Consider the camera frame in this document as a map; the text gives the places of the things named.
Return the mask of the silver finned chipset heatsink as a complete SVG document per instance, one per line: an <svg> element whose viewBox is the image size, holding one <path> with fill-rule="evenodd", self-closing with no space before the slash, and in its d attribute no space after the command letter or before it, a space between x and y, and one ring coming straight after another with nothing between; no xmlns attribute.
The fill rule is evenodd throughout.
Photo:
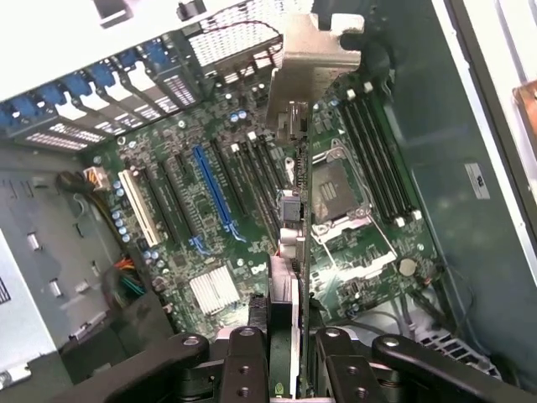
<svg viewBox="0 0 537 403"><path fill-rule="evenodd" d="M190 288L201 312L206 316L240 301L240 295L226 266L190 280Z"/></svg>

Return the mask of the green motherboard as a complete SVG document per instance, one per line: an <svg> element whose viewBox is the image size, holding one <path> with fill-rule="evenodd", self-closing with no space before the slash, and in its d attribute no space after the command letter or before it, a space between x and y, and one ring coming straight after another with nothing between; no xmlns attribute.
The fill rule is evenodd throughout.
<svg viewBox="0 0 537 403"><path fill-rule="evenodd" d="M144 265L152 287L178 330L213 336L242 323L252 296L265 292L269 257L277 252L280 226L276 196L289 186L294 160L264 124L269 77L248 76L217 85L208 99L164 115L141 107L141 122L89 152L86 178L123 244L136 251L118 264L127 296L141 295L134 276ZM313 107L313 158L340 139L357 162L371 208L364 216L314 224L310 296L330 322L355 321L381 304L415 295L441 275L440 257L417 197L404 172L374 94L344 102L328 92ZM231 213L226 232L193 148L200 145ZM118 178L131 170L162 242L149 247ZM414 259L414 276L399 261ZM190 280L226 266L240 301L206 316Z"/></svg>

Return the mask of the CPU socket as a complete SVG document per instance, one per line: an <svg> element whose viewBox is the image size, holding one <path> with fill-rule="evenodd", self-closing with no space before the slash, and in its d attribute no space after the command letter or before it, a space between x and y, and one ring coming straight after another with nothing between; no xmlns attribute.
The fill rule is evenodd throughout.
<svg viewBox="0 0 537 403"><path fill-rule="evenodd" d="M327 150L314 156L312 169L314 224L360 217L370 211L372 197L365 180L340 139L333 139Z"/></svg>

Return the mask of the blue expansion slot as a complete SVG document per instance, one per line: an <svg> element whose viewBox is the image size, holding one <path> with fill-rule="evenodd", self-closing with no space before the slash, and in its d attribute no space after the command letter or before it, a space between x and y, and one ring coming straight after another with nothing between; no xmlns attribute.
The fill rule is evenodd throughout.
<svg viewBox="0 0 537 403"><path fill-rule="evenodd" d="M196 145L193 148L193 154L207 184L213 202L215 203L215 207L222 221L224 230L226 232L230 232L232 226L231 213L229 212L225 198L222 195L222 190L212 173L211 165L206 157L205 151L200 145Z"/></svg>

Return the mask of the white expansion slot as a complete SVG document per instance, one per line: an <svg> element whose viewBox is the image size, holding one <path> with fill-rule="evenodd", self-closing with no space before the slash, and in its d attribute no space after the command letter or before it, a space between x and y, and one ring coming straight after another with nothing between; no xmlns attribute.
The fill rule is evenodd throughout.
<svg viewBox="0 0 537 403"><path fill-rule="evenodd" d="M154 219L148 209L146 201L140 192L137 182L131 170L122 170L118 173L118 178L123 186L127 199L133 209L141 231L149 247L154 247L162 242L156 228Z"/></svg>

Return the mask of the grey power supply unit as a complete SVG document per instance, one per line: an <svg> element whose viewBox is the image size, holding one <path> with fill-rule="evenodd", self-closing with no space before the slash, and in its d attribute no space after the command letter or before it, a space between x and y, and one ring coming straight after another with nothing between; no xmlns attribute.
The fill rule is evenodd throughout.
<svg viewBox="0 0 537 403"><path fill-rule="evenodd" d="M95 207L55 182L71 154L0 144L0 371L57 351L106 315L119 249Z"/></svg>

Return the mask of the black open PC case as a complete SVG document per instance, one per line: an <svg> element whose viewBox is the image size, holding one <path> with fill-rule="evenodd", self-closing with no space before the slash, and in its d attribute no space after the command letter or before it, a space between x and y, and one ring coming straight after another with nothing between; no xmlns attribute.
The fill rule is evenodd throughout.
<svg viewBox="0 0 537 403"><path fill-rule="evenodd" d="M308 389L295 403L335 403L316 391L315 335L325 327L347 332L369 361L376 337L399 335L537 395L537 196L514 178L519 158L464 0L0 0L0 144L74 155L82 170L60 172L56 185L96 208L119 249L100 273L104 318L0 371L0 403L56 403L181 333L205 337L212 362L224 359L232 330L256 327L267 359L268 271L246 319L210 337L174 326L141 263L143 291L126 295L117 266L136 251L87 180L86 157L130 131L127 118L141 122L141 107L184 111L257 73L269 78L269 98L289 16L299 13L316 14L321 30L345 14L364 18L362 34L341 37L360 66L326 94L378 99L442 271L355 321L328 321L310 296ZM194 369L165 403L215 403L215 383Z"/></svg>

